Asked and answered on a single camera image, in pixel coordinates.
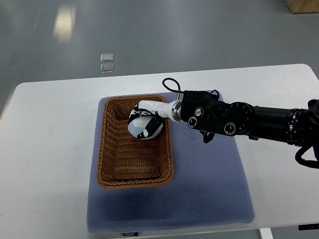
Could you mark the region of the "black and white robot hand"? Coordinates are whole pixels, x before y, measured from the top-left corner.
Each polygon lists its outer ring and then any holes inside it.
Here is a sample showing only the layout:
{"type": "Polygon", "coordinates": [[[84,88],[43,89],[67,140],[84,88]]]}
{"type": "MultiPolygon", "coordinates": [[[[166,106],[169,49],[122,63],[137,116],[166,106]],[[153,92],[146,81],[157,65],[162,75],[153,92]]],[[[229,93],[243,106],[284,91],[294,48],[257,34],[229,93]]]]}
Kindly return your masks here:
{"type": "Polygon", "coordinates": [[[152,139],[163,129],[164,119],[181,122],[181,100],[171,103],[142,100],[129,115],[128,131],[137,139],[152,139]]]}

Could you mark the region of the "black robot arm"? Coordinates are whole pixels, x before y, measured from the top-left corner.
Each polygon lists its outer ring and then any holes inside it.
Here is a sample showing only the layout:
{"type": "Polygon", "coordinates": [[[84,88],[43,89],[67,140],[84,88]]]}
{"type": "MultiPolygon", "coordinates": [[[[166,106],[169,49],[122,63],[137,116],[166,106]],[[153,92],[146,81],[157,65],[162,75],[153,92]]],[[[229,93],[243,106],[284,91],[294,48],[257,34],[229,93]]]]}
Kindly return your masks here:
{"type": "Polygon", "coordinates": [[[217,90],[174,90],[181,100],[173,115],[203,135],[209,143],[215,134],[246,135],[251,140],[268,139],[299,147],[298,164],[319,167],[319,102],[310,100],[307,109],[278,109],[244,102],[225,103],[217,90]]]}

